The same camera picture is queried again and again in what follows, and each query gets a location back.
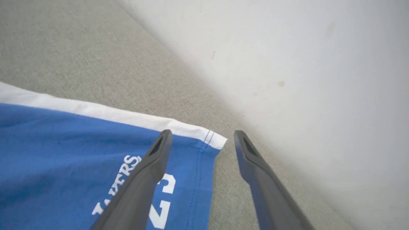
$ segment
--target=white number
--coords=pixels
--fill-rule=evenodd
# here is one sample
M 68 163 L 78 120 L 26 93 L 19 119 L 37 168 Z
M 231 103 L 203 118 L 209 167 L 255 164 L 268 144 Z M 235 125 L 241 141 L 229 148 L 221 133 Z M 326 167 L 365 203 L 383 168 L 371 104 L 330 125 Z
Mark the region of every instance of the white number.
M 168 219 L 168 213 L 171 203 L 168 201 L 160 201 L 159 207 L 162 208 L 160 215 L 157 213 L 153 205 L 151 205 L 151 209 L 149 210 L 149 219 L 151 219 L 153 227 L 159 229 L 165 229 L 166 220 Z
M 173 194 L 173 190 L 175 189 L 176 180 L 172 175 L 164 174 L 162 180 L 167 180 L 168 185 L 163 186 L 162 192 L 166 192 L 169 194 Z

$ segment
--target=gray fabric surface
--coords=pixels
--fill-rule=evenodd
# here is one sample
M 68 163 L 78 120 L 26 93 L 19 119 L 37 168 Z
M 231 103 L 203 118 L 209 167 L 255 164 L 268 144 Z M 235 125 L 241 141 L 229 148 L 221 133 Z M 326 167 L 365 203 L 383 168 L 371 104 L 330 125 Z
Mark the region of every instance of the gray fabric surface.
M 258 229 L 231 139 L 243 125 L 117 3 L 0 0 L 0 81 L 171 117 L 230 138 L 215 163 L 209 229 Z M 349 229 L 274 154 L 267 158 L 317 229 Z

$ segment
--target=white surface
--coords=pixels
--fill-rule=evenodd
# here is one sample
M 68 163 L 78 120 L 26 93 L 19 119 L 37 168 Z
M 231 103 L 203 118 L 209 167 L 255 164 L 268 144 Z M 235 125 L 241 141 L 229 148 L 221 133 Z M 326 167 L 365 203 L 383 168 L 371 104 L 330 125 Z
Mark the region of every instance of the white surface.
M 75 113 L 160 132 L 170 129 L 174 135 L 196 138 L 206 144 L 210 141 L 209 145 L 215 149 L 222 149 L 227 141 L 225 137 L 213 131 L 196 125 L 182 123 L 175 119 L 130 112 L 86 101 L 53 97 L 48 94 L 17 88 L 3 82 L 0 82 L 0 103 Z
M 409 229 L 409 2 L 119 0 L 356 229 Z

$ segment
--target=blue fabric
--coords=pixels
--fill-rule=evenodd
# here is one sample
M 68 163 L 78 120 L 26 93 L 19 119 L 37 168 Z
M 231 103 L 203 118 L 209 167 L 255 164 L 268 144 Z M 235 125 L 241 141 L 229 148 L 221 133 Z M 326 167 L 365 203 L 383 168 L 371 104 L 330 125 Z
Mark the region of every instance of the blue fabric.
M 0 228 L 89 229 L 123 164 L 143 157 L 159 132 L 54 110 L 0 104 Z M 166 173 L 152 205 L 170 202 L 165 229 L 207 229 L 214 159 L 204 142 L 173 136 Z M 157 229 L 151 219 L 147 229 Z

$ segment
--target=stitched seam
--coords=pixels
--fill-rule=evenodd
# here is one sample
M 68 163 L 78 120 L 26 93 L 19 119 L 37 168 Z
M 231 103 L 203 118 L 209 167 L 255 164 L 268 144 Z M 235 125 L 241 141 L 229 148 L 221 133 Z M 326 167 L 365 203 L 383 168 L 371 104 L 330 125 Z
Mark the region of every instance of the stitched seam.
M 193 188 L 192 200 L 190 201 L 189 212 L 188 212 L 188 214 L 187 214 L 186 230 L 187 230 L 187 227 L 189 226 L 190 210 L 192 209 L 193 198 L 195 197 L 195 192 L 196 192 L 196 181 L 197 181 L 197 176 L 198 176 L 199 153 L 200 153 L 200 151 L 202 150 L 203 146 L 205 145 L 206 138 L 207 138 L 207 136 L 209 135 L 209 133 L 210 133 L 210 130 L 207 132 L 207 135 L 206 135 L 206 137 L 204 138 L 203 144 L 202 144 L 202 146 L 200 147 L 200 149 L 199 149 L 199 151 L 198 151 L 198 153 L 197 153 L 198 156 L 197 156 L 197 158 L 196 158 L 195 183 L 194 183 L 194 188 Z
M 195 204 L 195 209 L 193 210 L 193 218 L 192 218 L 192 229 L 195 229 L 195 215 L 196 215 L 196 208 L 198 206 L 199 198 L 200 198 L 200 186 L 202 185 L 202 163 L 203 163 L 203 155 L 207 150 L 207 147 L 210 145 L 211 140 L 213 139 L 214 132 L 212 133 L 210 137 L 210 141 L 207 144 L 206 148 L 204 149 L 203 153 L 200 156 L 200 177 L 199 177 L 199 191 L 198 191 L 198 199 L 196 199 L 196 204 Z

